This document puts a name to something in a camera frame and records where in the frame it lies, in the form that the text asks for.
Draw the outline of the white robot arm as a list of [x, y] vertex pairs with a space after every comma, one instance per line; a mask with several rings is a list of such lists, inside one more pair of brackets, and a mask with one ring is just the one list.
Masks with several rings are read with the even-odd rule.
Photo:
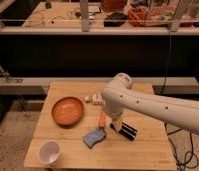
[[118, 73], [101, 91], [105, 113], [116, 131], [123, 126], [123, 109], [143, 113], [199, 135], [199, 101], [178, 99], [132, 90], [133, 80]]

